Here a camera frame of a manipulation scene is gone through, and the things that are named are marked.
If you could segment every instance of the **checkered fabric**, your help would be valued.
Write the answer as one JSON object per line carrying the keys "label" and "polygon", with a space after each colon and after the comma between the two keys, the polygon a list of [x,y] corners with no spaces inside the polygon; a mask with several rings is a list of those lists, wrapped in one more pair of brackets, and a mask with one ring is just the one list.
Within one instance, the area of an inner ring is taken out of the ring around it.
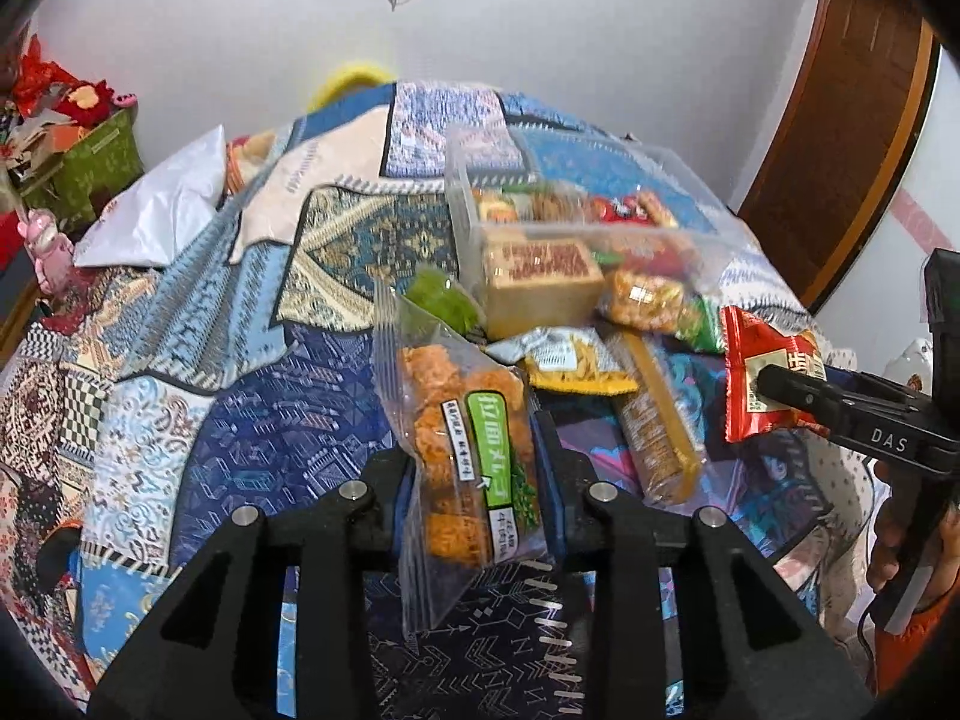
{"label": "checkered fabric", "polygon": [[73,365],[61,367],[64,370],[65,404],[58,451],[90,466],[97,446],[97,431],[100,429],[109,382]]}
{"label": "checkered fabric", "polygon": [[27,328],[27,334],[17,350],[21,357],[43,362],[59,362],[64,352],[64,336],[47,330],[39,322]]}
{"label": "checkered fabric", "polygon": [[53,674],[56,682],[72,698],[88,699],[89,690],[83,683],[80,671],[76,664],[71,661],[64,648],[54,639],[50,626],[32,617],[32,615],[25,616],[13,613],[13,619],[16,620],[19,629],[23,632],[27,642],[30,643],[32,651],[37,654],[47,670]]}

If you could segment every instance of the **bed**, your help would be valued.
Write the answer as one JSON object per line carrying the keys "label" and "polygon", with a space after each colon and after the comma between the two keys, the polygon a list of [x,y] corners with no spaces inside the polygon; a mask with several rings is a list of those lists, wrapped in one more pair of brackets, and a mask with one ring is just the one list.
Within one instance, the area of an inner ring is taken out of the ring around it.
{"label": "bed", "polygon": [[[0,597],[80,709],[152,602],[234,509],[309,506],[394,443],[371,373],[373,279],[403,289],[418,261],[457,269],[443,200],[450,124],[499,133],[477,154],[490,175],[534,173],[608,196],[655,187],[684,228],[736,239],[724,303],[782,332],[812,330],[836,375],[856,367],[672,152],[529,95],[397,82],[239,139],[230,147],[234,194],[169,268],[99,271],[83,301],[28,328],[0,374]],[[697,501],[726,509],[841,637],[872,512],[863,459],[802,432],[728,445],[722,359],[676,352],[669,365],[718,470]],[[608,401],[554,395],[541,405],[602,478],[637,490]],[[560,576],[543,562],[498,567],[440,630],[408,638],[397,578],[368,576],[366,594],[383,717],[579,709],[544,660],[542,605],[530,599],[556,604],[570,631],[563,669],[582,675],[589,576]],[[675,629],[666,574],[661,594]],[[295,629],[291,581],[277,663],[286,714]],[[676,714],[675,645],[667,656]]]}

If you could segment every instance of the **yellow snack packet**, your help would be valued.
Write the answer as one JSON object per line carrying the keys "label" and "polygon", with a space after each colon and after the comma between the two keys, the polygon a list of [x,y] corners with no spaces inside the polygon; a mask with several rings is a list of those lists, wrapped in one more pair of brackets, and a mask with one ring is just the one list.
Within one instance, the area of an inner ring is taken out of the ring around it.
{"label": "yellow snack packet", "polygon": [[524,362],[530,386],[581,395],[636,392],[627,374],[592,327],[536,327],[487,346],[486,353],[505,365]]}

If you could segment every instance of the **wooden door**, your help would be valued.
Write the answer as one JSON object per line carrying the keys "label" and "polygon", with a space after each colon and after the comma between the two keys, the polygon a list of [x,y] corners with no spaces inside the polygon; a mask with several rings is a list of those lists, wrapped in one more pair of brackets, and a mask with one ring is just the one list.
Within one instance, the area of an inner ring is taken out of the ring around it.
{"label": "wooden door", "polygon": [[826,300],[896,191],[935,60],[909,0],[820,0],[784,118],[740,209],[806,306]]}

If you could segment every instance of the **pink stripe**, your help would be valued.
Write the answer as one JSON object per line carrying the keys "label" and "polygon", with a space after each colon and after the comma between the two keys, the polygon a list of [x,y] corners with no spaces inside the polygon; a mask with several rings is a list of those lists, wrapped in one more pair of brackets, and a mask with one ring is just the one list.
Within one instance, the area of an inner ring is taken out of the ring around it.
{"label": "pink stripe", "polygon": [[953,250],[953,245],[944,231],[923,208],[920,208],[920,204],[906,189],[896,190],[894,199],[890,201],[890,213],[904,225],[904,230],[917,242],[924,254],[930,254],[935,248]]}

